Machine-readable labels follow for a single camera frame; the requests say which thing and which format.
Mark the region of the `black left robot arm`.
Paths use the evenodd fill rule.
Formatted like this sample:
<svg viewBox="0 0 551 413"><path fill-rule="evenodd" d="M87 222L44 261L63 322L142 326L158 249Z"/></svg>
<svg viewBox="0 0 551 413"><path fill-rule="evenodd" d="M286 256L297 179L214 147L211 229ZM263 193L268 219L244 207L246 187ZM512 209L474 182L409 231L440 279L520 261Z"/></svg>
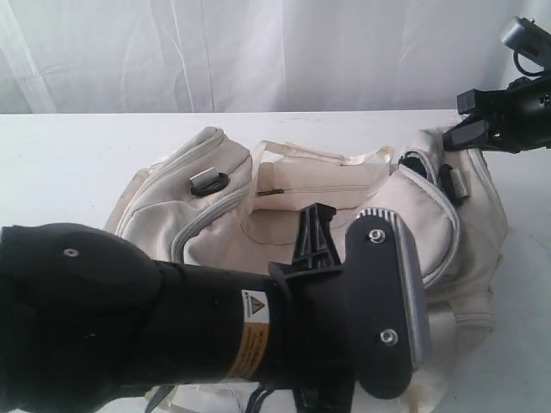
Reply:
<svg viewBox="0 0 551 413"><path fill-rule="evenodd" d="M151 259L77 224L1 230L1 409L95 412L119 398L245 380L257 412L348 412L355 375L337 309L335 209L299 215L292 260L253 274Z"/></svg>

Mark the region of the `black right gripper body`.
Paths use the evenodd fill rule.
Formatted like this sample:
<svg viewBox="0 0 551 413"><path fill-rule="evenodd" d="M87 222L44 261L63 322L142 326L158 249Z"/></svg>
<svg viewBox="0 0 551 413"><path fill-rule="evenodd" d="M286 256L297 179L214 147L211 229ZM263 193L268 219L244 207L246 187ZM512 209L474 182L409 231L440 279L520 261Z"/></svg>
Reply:
<svg viewBox="0 0 551 413"><path fill-rule="evenodd" d="M519 153L550 147L550 78L520 77L483 93L487 151Z"/></svg>

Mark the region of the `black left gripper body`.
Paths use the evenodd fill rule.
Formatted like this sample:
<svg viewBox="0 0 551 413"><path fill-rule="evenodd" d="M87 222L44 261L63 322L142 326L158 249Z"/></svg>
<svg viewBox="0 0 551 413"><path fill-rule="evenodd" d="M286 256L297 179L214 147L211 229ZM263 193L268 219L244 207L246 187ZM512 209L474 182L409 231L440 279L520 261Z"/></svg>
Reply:
<svg viewBox="0 0 551 413"><path fill-rule="evenodd" d="M350 412L355 388L336 252L271 263L283 293L284 356L271 385L289 389L299 412Z"/></svg>

